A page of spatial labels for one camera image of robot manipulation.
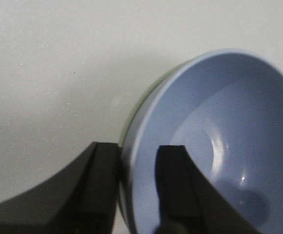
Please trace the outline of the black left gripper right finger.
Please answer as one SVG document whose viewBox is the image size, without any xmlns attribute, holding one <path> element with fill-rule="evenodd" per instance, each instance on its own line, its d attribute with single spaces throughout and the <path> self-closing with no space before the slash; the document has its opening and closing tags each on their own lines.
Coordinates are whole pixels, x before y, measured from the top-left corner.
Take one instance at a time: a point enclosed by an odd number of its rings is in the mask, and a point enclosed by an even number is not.
<svg viewBox="0 0 283 234">
<path fill-rule="evenodd" d="M 193 162 L 185 146 L 161 145 L 155 181 L 160 225 L 156 234 L 258 234 L 265 217 L 259 194 L 221 180 L 216 188 Z"/>
</svg>

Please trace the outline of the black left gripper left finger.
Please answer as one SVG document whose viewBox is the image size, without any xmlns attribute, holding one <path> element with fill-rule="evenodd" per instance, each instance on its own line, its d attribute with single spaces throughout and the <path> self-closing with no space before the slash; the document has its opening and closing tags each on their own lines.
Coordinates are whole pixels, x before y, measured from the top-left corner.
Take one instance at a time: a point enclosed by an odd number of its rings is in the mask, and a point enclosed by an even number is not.
<svg viewBox="0 0 283 234">
<path fill-rule="evenodd" d="M 110 234 L 120 174 L 115 143 L 91 143 L 46 181 L 0 202 L 0 234 Z"/>
</svg>

